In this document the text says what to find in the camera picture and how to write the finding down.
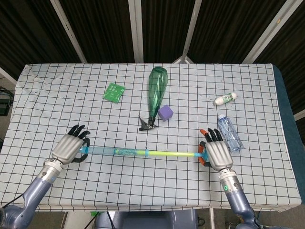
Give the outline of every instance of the black grid line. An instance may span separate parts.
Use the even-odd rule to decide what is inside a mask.
[[[168,72],[162,106],[175,114],[140,133],[138,115],[147,117],[148,76],[155,66]],[[126,87],[119,104],[102,98],[111,82]],[[234,102],[213,107],[213,99],[232,91],[238,94]],[[231,118],[244,143],[232,154],[233,169],[252,207],[282,211],[300,204],[270,64],[27,65],[0,155],[1,204],[16,196],[13,187],[17,193],[27,187],[75,124],[86,125],[95,146],[197,151],[203,138],[198,129],[217,128],[219,114]],[[224,196],[218,173],[196,158],[89,155],[62,171],[39,210],[227,208]]]

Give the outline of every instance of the bottle cap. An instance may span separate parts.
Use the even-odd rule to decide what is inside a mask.
[[[224,114],[220,114],[220,115],[218,115],[218,120],[220,120],[220,119],[222,119],[224,117],[226,117]]]

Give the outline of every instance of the clear plastic bottle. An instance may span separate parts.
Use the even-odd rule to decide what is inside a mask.
[[[238,151],[244,148],[231,120],[227,116],[219,115],[218,125],[230,147],[230,151]]]

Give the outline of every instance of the cable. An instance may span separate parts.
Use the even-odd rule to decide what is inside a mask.
[[[108,215],[108,218],[109,218],[109,220],[110,220],[110,224],[111,224],[112,229],[115,229],[115,226],[114,226],[114,224],[113,224],[113,221],[112,221],[112,219],[111,219],[110,214],[109,214],[108,211],[107,211],[107,215]]]
[[[87,227],[89,227],[89,225],[92,223],[92,221],[95,220],[95,218],[98,216],[99,212],[96,213],[96,215],[90,220],[90,222],[85,226],[84,229],[87,229]]]
[[[6,205],[3,206],[3,208],[6,208],[9,204],[11,204],[12,202],[14,202],[15,200],[19,199],[20,197],[22,197],[23,193],[20,194],[19,196],[17,196],[15,199],[13,199],[12,201],[10,201],[9,203],[7,203]]]

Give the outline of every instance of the green sachet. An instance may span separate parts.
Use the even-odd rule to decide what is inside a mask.
[[[117,85],[115,83],[110,83],[103,95],[103,98],[111,102],[118,103],[124,90],[125,87]]]

